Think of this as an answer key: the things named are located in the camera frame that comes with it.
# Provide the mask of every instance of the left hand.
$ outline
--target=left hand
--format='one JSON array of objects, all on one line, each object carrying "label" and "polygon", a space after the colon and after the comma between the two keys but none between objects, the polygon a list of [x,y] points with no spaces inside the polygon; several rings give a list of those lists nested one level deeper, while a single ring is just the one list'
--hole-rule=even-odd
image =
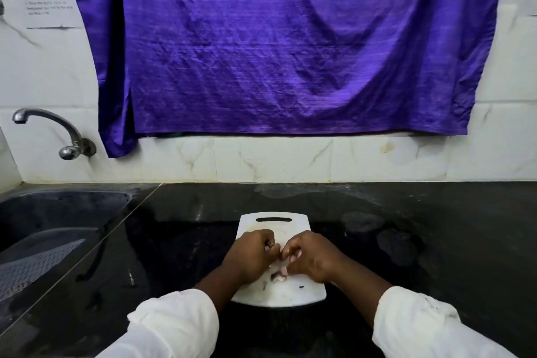
[{"label": "left hand", "polygon": [[255,282],[280,255],[274,232],[262,229],[245,232],[235,240],[222,265],[238,270],[244,284]]}]

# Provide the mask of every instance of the white cutting board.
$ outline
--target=white cutting board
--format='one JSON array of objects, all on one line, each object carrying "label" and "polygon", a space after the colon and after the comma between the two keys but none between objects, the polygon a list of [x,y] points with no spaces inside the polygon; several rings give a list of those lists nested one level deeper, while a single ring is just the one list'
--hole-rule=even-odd
[{"label": "white cutting board", "polygon": [[[259,221],[260,218],[288,218],[289,220]],[[256,212],[241,216],[237,238],[245,232],[258,229],[274,231],[274,243],[283,248],[296,234],[309,230],[308,217],[292,212]],[[294,307],[319,302],[326,299],[326,289],[322,283],[315,283],[306,275],[288,276],[284,282],[272,282],[271,274],[287,266],[288,261],[276,261],[259,280],[241,287],[233,296],[233,301],[259,307]]]}]

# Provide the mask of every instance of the backsplash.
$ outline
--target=backsplash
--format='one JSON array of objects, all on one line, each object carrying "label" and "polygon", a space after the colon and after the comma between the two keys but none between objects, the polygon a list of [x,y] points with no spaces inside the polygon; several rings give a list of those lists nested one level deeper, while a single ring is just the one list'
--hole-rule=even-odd
[{"label": "backsplash", "polygon": [[[121,159],[106,157],[97,132],[97,79],[85,31],[24,29],[15,2],[3,2],[11,27],[0,21],[9,46],[0,52],[0,126],[27,182],[537,179],[537,17],[516,17],[518,0],[500,0],[468,136],[144,138]],[[65,130],[43,118],[11,121],[28,106],[71,121],[97,144],[97,154],[60,159],[58,150],[70,142]],[[0,152],[0,162],[4,157]]]},{"label": "backsplash", "polygon": [[7,191],[20,182],[21,178],[17,166],[11,157],[2,129],[0,129],[0,192]]}]

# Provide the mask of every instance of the cutting board handle hole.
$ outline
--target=cutting board handle hole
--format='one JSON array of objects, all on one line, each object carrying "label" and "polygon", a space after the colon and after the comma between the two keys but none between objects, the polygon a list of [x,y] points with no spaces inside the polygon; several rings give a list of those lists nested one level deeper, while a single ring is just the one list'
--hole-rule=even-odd
[{"label": "cutting board handle hole", "polygon": [[292,219],[286,218],[286,217],[262,217],[262,218],[257,218],[256,221],[258,222],[269,222],[269,221],[291,222]]}]

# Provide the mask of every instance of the purple cloth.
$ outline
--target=purple cloth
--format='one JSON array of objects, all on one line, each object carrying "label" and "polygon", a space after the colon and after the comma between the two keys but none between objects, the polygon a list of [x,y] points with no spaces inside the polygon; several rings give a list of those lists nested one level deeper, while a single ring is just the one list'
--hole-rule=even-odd
[{"label": "purple cloth", "polygon": [[77,0],[110,157],[138,135],[466,134],[498,0]]}]

